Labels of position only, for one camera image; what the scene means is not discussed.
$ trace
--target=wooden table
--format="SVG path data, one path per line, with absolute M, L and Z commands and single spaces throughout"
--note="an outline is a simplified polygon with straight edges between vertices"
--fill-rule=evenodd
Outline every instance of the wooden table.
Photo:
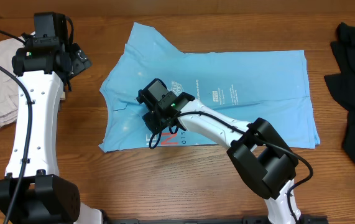
M 355 165 L 341 148 L 346 111 L 331 97 L 324 75 L 339 73 L 330 49 L 334 31 L 350 14 L 246 14 L 73 18 L 75 40 L 93 67 L 75 78 L 58 115 L 60 175 L 79 187 L 81 199 L 111 218 L 141 220 L 241 218 L 266 215 L 264 201 L 240 179 L 219 146 L 133 149 L 104 154 L 98 147 L 107 124 L 99 88 L 118 62 L 133 22 L 154 26 L 183 52 L 304 49 L 311 100 L 321 145 L 295 149 L 315 176 L 296 192 L 302 213 L 327 215 L 330 223 L 355 223 Z M 15 35 L 31 32 L 33 19 L 0 20 Z M 14 140 L 15 125 L 0 129 L 0 179 Z M 308 174 L 299 165 L 297 179 Z M 4 215 L 0 212 L 0 223 Z

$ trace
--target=blue cloth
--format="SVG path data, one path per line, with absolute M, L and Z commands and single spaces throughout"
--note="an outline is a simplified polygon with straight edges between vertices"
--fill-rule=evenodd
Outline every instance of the blue cloth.
M 153 27 L 135 23 L 125 51 L 100 92 L 108 107 L 105 151 L 148 147 L 151 132 L 137 92 L 159 78 L 176 95 L 187 92 L 234 119 L 269 121 L 291 147 L 320 143 L 310 100 L 303 50 L 182 53 Z M 166 129 L 159 146 L 215 144 L 197 134 Z

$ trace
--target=folded blue shirt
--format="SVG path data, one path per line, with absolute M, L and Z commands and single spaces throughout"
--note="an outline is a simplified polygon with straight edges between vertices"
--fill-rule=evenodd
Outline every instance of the folded blue shirt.
M 104 152 L 148 147 L 148 112 L 137 93 L 154 78 L 176 95 L 187 92 L 226 116 L 266 119 L 290 147 L 320 144 L 303 50 L 192 54 L 177 50 L 153 27 L 135 23 L 118 64 L 100 88 L 108 107 Z M 159 146 L 215 144 L 188 131 L 162 133 Z

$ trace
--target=table surface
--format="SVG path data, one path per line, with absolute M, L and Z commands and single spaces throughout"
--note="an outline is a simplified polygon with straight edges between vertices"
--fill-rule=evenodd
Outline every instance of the table surface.
M 154 26 L 182 52 L 304 49 L 311 100 L 321 145 L 294 149 L 315 175 L 296 193 L 302 213 L 330 223 L 355 223 L 355 165 L 341 148 L 347 112 L 329 94 L 324 75 L 339 73 L 330 49 L 340 22 L 355 26 L 355 13 L 245 14 L 73 18 L 75 40 L 93 67 L 72 80 L 58 114 L 60 175 L 76 184 L 81 200 L 111 218 L 202 219 L 266 215 L 264 201 L 238 176 L 220 146 L 158 147 L 104 154 L 107 107 L 99 88 L 118 62 L 133 22 Z M 33 19 L 0 19 L 0 29 L 31 32 Z M 15 124 L 0 129 L 0 179 L 9 161 Z M 297 167 L 297 179 L 307 168 Z M 0 223 L 4 215 L 0 212 Z

